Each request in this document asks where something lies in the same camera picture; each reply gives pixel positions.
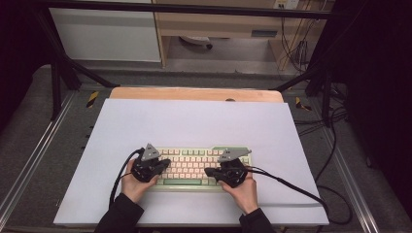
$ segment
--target person's right hand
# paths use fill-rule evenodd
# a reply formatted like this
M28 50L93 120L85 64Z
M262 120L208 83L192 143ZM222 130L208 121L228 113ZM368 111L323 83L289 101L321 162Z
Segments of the person's right hand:
M230 187L227 183L219 181L222 189L228 192L236 202L237 206L246 215L258 208L257 182L249 172L242 184L237 187Z

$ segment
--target power cord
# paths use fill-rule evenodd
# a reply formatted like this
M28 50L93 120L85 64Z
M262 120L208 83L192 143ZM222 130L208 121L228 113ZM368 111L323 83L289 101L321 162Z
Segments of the power cord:
M287 182L287 181L285 181L281 178L275 177L275 176L271 175L270 173L268 173L268 172L266 172L266 171L264 171L264 170L262 170L258 167L250 167L250 168L257 169L258 171L257 170L247 169L248 172L257 173L257 174L261 174L261 175L264 175L266 177L272 178L272 179L276 180L277 182L279 182L279 183L281 183L281 184L283 184L283 185L285 185L285 186L287 186L287 187L289 187L289 188L291 188L291 189L293 189L297 192L300 192L300 193L304 194L305 196L308 196L308 197L312 198L313 200L317 201L318 203L320 203L324 207L326 215L328 215L329 209L327 207L327 204L321 198L319 198L319 197L315 196L314 194L312 194L312 193L310 193L310 192L308 192L308 191L306 191L306 190L304 190L300 187L297 187L297 186L295 186L295 185L293 185L293 184L291 184L291 183L289 183L289 182Z
M332 112L331 117L329 118L330 128L331 128L332 135L333 135L333 145L332 145L331 152L330 152L329 156L327 157L326 163L324 164L324 166L322 167L321 171L318 173L318 175L317 175L316 178L315 178L315 183L318 183L319 178L321 177L321 175L322 175L323 172L325 171L326 167L327 167L328 164L330 163L330 160L333 158L334 152L335 152L335 150L336 150L337 137L336 137L336 131L335 131L335 128L334 128L334 123L337 122L337 121L339 121L339 120L341 120L341 119L343 119L343 118L346 118L346 117L347 117L347 112L346 112L346 110L344 109L344 107L339 107L339 108L335 109L335 110ZM315 131L315 130L317 130L317 129L319 129L319 128L322 128L322 127L325 126L325 123L324 123L323 120L308 120L308 121L295 120L294 123L295 123L295 125L314 125L314 126L308 128L308 129L300 132L300 133L299 133L299 136L300 136L300 137L303 136L303 135L306 135L306 134L308 134L308 133L311 133L311 132L313 132L313 131ZM329 191L329 192L334 193L334 194L337 195L340 199L343 200L343 202L345 203L345 205L346 205L347 208L348 208L348 213L349 213L349 215L348 215L348 218L347 218L347 219L345 219L345 220L343 220L343 221L339 221L339 220L332 219L332 218L330 218L330 217L328 216L327 218L328 218L328 220L329 220L330 222L332 222L332 223L334 223L334 224L344 225L344 224L348 224L349 222L352 221L353 211L352 211L352 209L351 209L351 207L350 207L349 202L346 200L346 198L345 198L342 194L340 194L339 192L337 192L336 190L334 190L334 189L332 189L332 188L330 188L330 187L323 186L323 185L317 185L317 188L324 189L324 190L327 190L327 191Z
M130 175L130 173L126 173L123 176L121 175L123 173L124 168L127 166L127 163L130 161L130 158L133 157L134 154L136 153L141 153L143 152L144 149L140 148L138 150L135 150L133 153L131 153L126 161L124 162L123 166L121 166L121 169L119 171L118 177L116 178L115 184L113 185L113 189L112 192L110 193L110 199L109 199L109 207L112 206L112 204L115 202L115 195L116 195L116 190L118 190L118 186L119 186L119 182L121 180L121 178L123 178L124 176Z

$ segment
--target keyboard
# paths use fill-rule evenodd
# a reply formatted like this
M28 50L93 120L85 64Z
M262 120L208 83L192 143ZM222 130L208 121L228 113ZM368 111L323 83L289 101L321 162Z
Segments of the keyboard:
M156 148L161 159L170 159L169 167L163 171L157 184L150 191L222 191L215 178L209 178L204 168L220 167L218 158L225 149L247 149L246 147L201 148ZM252 166L251 154L239 157L247 166Z

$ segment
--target black clamp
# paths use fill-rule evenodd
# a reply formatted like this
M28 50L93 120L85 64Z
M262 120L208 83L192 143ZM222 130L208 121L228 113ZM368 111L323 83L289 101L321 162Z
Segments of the black clamp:
M170 159L158 160L161 154L151 144L138 150L131 174L140 182L148 183L155 175L160 175L170 164Z
M248 175L248 170L245 168L239 157L252 152L244 149L226 149L219 157L218 162L221 162L220 168L205 168L205 173L208 177L213 177L216 182L223 181L231 187L237 187L242 184Z

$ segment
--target person's left hand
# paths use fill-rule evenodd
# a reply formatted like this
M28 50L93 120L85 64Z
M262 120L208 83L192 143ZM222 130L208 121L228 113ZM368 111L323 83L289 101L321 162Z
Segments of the person's left hand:
M134 159L127 163L126 174L130 173ZM127 175L121 178L121 192L126 195L132 202L138 203L145 192L157 183L158 175L154 176L148 183L137 181L133 175Z

